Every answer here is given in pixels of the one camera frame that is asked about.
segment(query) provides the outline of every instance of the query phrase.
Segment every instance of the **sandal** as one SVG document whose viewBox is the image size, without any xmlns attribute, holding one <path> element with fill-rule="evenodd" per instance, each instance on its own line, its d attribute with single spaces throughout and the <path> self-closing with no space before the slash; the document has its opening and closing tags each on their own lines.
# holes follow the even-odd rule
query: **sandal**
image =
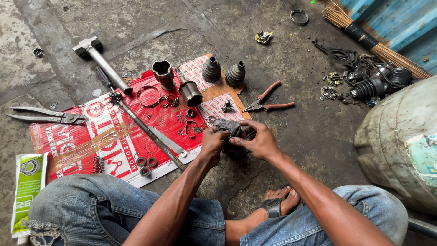
<svg viewBox="0 0 437 246">
<path fill-rule="evenodd" d="M 286 186 L 290 186 L 291 188 L 293 188 L 290 184 L 286 184 L 286 185 L 282 186 L 281 189 L 285 188 Z M 284 198 L 267 199 L 263 203 L 261 203 L 261 205 L 259 207 L 257 207 L 256 209 L 258 209 L 260 207 L 265 209 L 269 218 L 280 217 L 281 216 L 281 202 L 283 200 L 285 200 L 287 197 L 288 197 L 288 194 Z M 303 200 L 301 198 L 299 198 L 298 204 L 296 206 L 294 206 L 290 210 L 289 213 L 284 214 L 284 215 L 291 214 L 292 212 L 296 211 L 297 209 L 300 209 L 301 207 L 303 207 L 304 205 L 305 204 L 303 203 Z"/>
</svg>

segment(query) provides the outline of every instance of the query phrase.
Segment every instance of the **person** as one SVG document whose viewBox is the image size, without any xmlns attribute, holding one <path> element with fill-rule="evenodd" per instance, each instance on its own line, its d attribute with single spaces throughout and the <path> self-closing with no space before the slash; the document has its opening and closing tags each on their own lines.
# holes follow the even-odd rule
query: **person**
<svg viewBox="0 0 437 246">
<path fill-rule="evenodd" d="M 219 163 L 229 132 L 205 129 L 202 149 L 159 195 L 106 174 L 54 180 L 33 201 L 28 221 L 35 245 L 402 245 L 408 216 L 401 202 L 370 185 L 333 191 L 282 152 L 270 127 L 240 121 L 253 140 L 229 141 L 275 167 L 289 182 L 268 191 L 261 207 L 239 221 L 225 220 L 216 200 L 194 198 Z M 295 207 L 299 201 L 303 206 Z"/>
</svg>

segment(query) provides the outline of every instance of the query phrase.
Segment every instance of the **concrete floor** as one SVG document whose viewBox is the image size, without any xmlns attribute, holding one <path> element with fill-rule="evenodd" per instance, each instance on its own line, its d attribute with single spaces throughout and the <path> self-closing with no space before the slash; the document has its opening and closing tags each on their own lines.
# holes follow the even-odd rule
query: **concrete floor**
<svg viewBox="0 0 437 246">
<path fill-rule="evenodd" d="M 133 78 L 161 59 L 178 65 L 212 53 L 224 71 L 243 60 L 246 88 L 240 98 L 245 105 L 281 79 L 269 102 L 295 101 L 295 107 L 254 112 L 252 118 L 272 126 L 281 148 L 328 187 L 369 183 L 358 165 L 353 137 L 370 108 L 318 99 L 321 78 L 345 68 L 330 64 L 311 40 L 363 49 L 322 18 L 324 4 L 319 1 L 4 0 L 0 7 L 1 245 L 15 243 L 9 234 L 15 155 L 34 152 L 28 124 L 4 113 L 18 104 L 62 111 L 95 98 L 99 90 L 107 91 L 95 73 L 95 62 L 85 62 L 71 50 L 92 36 L 102 41 L 103 55 L 113 67 Z M 291 23 L 290 10 L 296 8 L 310 16 L 306 26 Z M 273 32 L 268 45 L 254 40 L 259 31 Z M 36 47 L 45 51 L 42 59 L 32 55 Z M 162 193 L 179 175 L 174 171 L 144 189 Z M 251 155 L 242 160 L 222 155 L 197 197 L 217 199 L 227 219 L 242 219 L 267 190 L 284 183 L 275 169 Z"/>
</svg>

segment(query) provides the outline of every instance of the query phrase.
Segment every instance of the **pliers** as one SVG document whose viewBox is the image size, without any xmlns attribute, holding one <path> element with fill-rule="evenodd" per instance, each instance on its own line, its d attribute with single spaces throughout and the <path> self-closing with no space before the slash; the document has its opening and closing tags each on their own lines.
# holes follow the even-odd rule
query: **pliers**
<svg viewBox="0 0 437 246">
<path fill-rule="evenodd" d="M 82 124 L 85 122 L 86 118 L 82 114 L 71 114 L 71 113 L 63 113 L 52 111 L 48 109 L 35 108 L 35 107 L 10 107 L 9 109 L 13 109 L 14 111 L 30 111 L 37 112 L 45 115 L 49 115 L 49 117 L 42 116 L 18 116 L 13 114 L 6 114 L 7 116 L 19 119 L 22 121 L 34 122 L 34 123 L 62 123 L 62 124 Z"/>
<path fill-rule="evenodd" d="M 256 101 L 252 102 L 249 107 L 247 107 L 246 109 L 243 110 L 243 112 L 247 112 L 250 110 L 257 110 L 257 109 L 264 109 L 265 111 L 269 111 L 270 109 L 281 109 L 281 108 L 293 106 L 295 104 L 295 102 L 290 102 L 287 104 L 260 105 L 261 100 L 263 100 L 267 96 L 267 94 L 269 94 L 270 91 L 280 83 L 281 83 L 281 81 L 279 80 L 279 81 L 275 82 L 274 84 L 272 84 L 262 95 L 258 95 L 258 99 Z"/>
</svg>

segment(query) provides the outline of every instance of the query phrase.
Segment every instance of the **hacksaw blade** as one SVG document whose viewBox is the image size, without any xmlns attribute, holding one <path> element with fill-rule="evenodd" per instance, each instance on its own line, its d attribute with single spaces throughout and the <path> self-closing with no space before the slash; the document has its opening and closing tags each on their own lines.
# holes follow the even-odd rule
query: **hacksaw blade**
<svg viewBox="0 0 437 246">
<path fill-rule="evenodd" d="M 181 146 L 175 143 L 173 140 L 169 139 L 165 134 L 157 130 L 156 128 L 149 126 L 149 129 L 161 140 L 168 148 L 176 152 L 181 157 L 187 156 L 187 151 Z"/>
</svg>

